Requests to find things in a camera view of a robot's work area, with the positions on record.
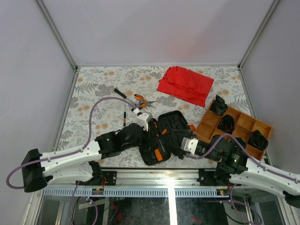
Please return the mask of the small orange black screwdriver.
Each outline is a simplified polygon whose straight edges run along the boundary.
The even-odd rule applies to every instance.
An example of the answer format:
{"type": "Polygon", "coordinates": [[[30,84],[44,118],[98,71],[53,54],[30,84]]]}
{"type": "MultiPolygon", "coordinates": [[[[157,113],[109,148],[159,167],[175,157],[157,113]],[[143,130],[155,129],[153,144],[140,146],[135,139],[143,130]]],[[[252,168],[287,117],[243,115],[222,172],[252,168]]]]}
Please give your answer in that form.
{"type": "Polygon", "coordinates": [[[126,112],[126,106],[124,106],[124,113],[123,113],[123,126],[126,126],[127,121],[127,112],[126,112]]]}

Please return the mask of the black plastic tool case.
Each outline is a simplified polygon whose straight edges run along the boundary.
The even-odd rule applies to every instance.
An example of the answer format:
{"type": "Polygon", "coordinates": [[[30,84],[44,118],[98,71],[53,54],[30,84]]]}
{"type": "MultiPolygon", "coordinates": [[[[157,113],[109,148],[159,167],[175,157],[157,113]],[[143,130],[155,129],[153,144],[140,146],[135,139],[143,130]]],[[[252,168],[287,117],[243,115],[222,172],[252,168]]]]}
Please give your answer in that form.
{"type": "Polygon", "coordinates": [[[148,166],[160,164],[170,159],[173,150],[179,148],[184,137],[193,138],[195,126],[189,125],[184,115],[180,111],[167,112],[155,119],[159,129],[159,136],[156,137],[150,130],[148,122],[148,131],[146,132],[146,144],[139,147],[139,152],[144,163],[148,166]],[[168,133],[161,135],[164,129],[168,129],[168,133]],[[163,160],[158,162],[154,149],[158,148],[161,152],[163,160]]]}

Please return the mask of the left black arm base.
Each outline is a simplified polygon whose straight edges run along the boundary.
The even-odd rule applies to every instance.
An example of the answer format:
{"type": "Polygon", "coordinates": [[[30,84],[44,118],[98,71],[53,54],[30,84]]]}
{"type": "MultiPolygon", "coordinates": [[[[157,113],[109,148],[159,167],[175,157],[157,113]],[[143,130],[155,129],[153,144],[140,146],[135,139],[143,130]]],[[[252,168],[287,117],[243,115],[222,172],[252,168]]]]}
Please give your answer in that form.
{"type": "Polygon", "coordinates": [[[88,185],[115,186],[117,181],[116,171],[103,171],[100,164],[95,161],[89,162],[92,168],[92,178],[88,181],[88,185]]]}

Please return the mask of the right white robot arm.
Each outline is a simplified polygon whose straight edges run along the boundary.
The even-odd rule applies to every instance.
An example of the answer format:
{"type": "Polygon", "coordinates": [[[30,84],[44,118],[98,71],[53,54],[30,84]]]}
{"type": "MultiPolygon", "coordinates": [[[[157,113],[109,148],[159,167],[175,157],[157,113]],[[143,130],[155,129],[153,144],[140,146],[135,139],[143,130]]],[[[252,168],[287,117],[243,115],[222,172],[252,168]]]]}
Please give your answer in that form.
{"type": "Polygon", "coordinates": [[[268,165],[251,156],[246,143],[231,134],[215,135],[210,143],[195,137],[184,137],[181,150],[195,159],[207,158],[217,163],[213,172],[205,172],[201,184],[218,186],[238,184],[257,188],[285,199],[299,208],[300,176],[268,165]]]}

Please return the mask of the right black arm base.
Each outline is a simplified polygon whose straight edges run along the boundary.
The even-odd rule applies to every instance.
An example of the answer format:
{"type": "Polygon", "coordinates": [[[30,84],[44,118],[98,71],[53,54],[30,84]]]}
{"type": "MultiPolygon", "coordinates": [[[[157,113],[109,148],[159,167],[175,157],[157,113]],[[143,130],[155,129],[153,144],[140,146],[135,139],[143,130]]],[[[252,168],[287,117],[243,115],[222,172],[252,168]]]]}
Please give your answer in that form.
{"type": "Polygon", "coordinates": [[[220,169],[198,169],[197,181],[201,186],[228,186],[229,174],[220,169]]]}

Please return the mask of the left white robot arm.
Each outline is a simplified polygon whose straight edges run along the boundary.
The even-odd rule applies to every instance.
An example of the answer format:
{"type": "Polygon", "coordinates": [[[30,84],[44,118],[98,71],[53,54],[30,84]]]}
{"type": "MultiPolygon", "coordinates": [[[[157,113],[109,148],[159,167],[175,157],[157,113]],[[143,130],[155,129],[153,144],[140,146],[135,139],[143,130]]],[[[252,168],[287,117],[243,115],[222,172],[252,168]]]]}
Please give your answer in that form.
{"type": "Polygon", "coordinates": [[[142,146],[146,142],[147,131],[147,125],[131,123],[121,130],[98,136],[87,146],[48,153],[32,149],[21,163],[23,189],[31,193],[49,184],[74,181],[97,185],[103,178],[98,161],[142,146]]]}

